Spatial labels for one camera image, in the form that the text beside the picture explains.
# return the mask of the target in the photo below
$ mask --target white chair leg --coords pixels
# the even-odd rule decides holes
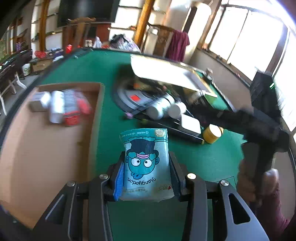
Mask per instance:
[[[6,109],[5,109],[5,105],[4,105],[4,100],[2,98],[1,93],[0,93],[0,101],[1,101],[1,104],[2,104],[2,109],[3,109],[4,115],[7,115],[7,112],[6,112]]]
[[[9,86],[12,88],[13,93],[16,94],[17,91],[15,89],[15,86],[12,84],[12,82],[10,80],[8,80],[8,82],[9,82]]]
[[[25,86],[21,81],[20,81],[20,78],[18,77],[18,73],[16,72],[15,73],[15,77],[17,78],[17,84],[22,87],[23,89],[26,89],[27,86]]]

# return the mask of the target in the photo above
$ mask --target teal snack package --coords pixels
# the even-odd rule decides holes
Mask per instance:
[[[121,200],[159,202],[174,196],[167,129],[133,129],[120,134],[126,155]]]

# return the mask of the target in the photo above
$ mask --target maroon cloth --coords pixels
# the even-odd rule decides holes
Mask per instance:
[[[182,62],[184,60],[186,46],[189,44],[188,34],[186,32],[175,30],[170,46],[168,47],[166,58]]]
[[[279,184],[271,195],[262,200],[261,207],[257,209],[257,218],[270,241],[277,240],[288,226],[290,220],[281,213]]]

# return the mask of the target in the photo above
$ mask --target cartoon fish face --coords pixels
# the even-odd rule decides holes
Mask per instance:
[[[154,170],[155,165],[159,163],[159,157],[154,153],[145,155],[130,152],[126,156],[126,162],[128,162],[131,176],[137,180]]]

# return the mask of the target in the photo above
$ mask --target metal screw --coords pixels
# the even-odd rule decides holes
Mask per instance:
[[[222,186],[225,186],[225,187],[229,185],[229,181],[227,180],[222,180],[220,183]]]
[[[103,173],[100,175],[100,179],[107,179],[108,178],[108,174]]]
[[[72,186],[74,186],[75,185],[75,181],[68,181],[67,182],[67,186],[68,187],[72,187]]]
[[[195,175],[194,173],[188,173],[188,174],[187,174],[187,177],[188,177],[189,179],[195,179],[195,178],[196,178],[196,175]]]

